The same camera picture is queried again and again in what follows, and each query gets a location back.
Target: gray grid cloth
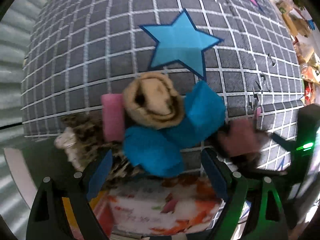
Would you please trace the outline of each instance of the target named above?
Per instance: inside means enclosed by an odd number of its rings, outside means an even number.
[[[51,0],[34,26],[23,68],[25,135],[56,136],[64,130],[60,116],[100,114],[102,94],[121,93],[147,71],[155,42],[139,25],[170,24],[186,8],[197,29],[224,39],[204,58],[207,83],[223,98],[227,119],[252,117],[249,104],[260,85],[258,127],[295,138],[303,95],[297,57],[274,7],[268,0],[257,2],[261,9],[249,0]],[[182,95],[198,82],[178,63],[163,73]],[[200,169],[204,147],[202,142],[182,150],[188,170]],[[261,168],[289,164],[288,152],[273,142],[262,153]]]

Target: pink toy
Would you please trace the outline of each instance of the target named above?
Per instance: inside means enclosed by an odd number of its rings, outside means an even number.
[[[103,133],[106,141],[124,140],[124,106],[122,94],[101,96]]]

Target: tan fabric roll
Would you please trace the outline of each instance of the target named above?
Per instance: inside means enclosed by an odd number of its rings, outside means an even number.
[[[161,73],[142,74],[127,86],[123,96],[128,115],[138,124],[161,129],[178,125],[184,117],[182,97]]]

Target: corrugated metal sheet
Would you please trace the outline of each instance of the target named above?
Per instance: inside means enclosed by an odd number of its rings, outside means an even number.
[[[0,215],[18,238],[26,238],[30,208],[22,198],[3,148],[10,139],[23,137],[20,82],[22,64],[30,35],[42,7],[48,0],[15,0],[0,22]]]

